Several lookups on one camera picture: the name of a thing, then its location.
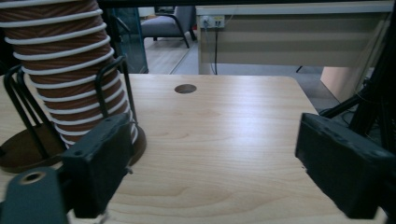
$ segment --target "stack of paper cups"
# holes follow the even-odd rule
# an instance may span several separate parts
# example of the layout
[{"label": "stack of paper cups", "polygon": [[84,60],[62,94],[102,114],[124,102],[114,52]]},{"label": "stack of paper cups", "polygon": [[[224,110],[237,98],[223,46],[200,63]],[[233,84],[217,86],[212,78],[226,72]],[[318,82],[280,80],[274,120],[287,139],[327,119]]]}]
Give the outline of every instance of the stack of paper cups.
[{"label": "stack of paper cups", "polygon": [[[102,10],[95,0],[2,1],[0,27],[30,75],[56,130],[68,147],[102,118],[94,79],[114,61]],[[110,115],[129,113],[127,94],[115,71],[103,91]],[[134,125],[132,141],[139,135]]]}]

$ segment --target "black horizontal beam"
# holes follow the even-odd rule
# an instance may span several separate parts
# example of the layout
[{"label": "black horizontal beam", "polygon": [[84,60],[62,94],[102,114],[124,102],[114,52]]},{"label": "black horizontal beam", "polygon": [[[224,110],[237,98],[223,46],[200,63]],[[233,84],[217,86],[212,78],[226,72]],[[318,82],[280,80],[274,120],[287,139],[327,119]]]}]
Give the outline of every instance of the black horizontal beam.
[{"label": "black horizontal beam", "polygon": [[97,0],[104,7],[172,7],[252,4],[364,2],[369,0]]}]

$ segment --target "gray armchair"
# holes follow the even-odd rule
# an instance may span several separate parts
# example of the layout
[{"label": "gray armchair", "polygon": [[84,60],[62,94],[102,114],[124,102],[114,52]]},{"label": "gray armchair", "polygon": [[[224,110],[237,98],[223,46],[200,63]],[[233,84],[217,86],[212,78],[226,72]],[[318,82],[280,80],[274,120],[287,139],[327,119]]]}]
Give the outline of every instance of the gray armchair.
[{"label": "gray armchair", "polygon": [[192,40],[196,40],[192,31],[195,24],[195,7],[175,7],[174,14],[156,14],[157,18],[142,22],[142,36],[153,37],[183,37],[189,49],[189,42],[185,34],[189,31]]}]

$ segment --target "black tripod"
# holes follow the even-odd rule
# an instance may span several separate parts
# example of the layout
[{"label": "black tripod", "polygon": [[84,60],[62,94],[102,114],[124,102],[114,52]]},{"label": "black tripod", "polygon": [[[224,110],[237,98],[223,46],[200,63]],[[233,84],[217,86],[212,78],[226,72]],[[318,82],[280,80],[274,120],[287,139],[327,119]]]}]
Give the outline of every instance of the black tripod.
[{"label": "black tripod", "polygon": [[349,129],[365,135],[378,120],[382,147],[396,153],[392,119],[396,119],[396,15],[392,13],[387,41],[381,52],[375,70],[367,85],[357,94],[330,110],[320,113],[333,118],[358,105]]}]

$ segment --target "power socket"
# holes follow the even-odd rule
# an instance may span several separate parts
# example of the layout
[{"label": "power socket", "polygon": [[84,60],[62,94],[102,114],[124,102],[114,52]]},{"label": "power socket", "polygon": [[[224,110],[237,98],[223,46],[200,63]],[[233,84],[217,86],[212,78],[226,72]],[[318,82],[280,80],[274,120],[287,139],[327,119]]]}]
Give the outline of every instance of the power socket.
[{"label": "power socket", "polygon": [[201,16],[200,25],[202,28],[224,28],[224,15]]}]

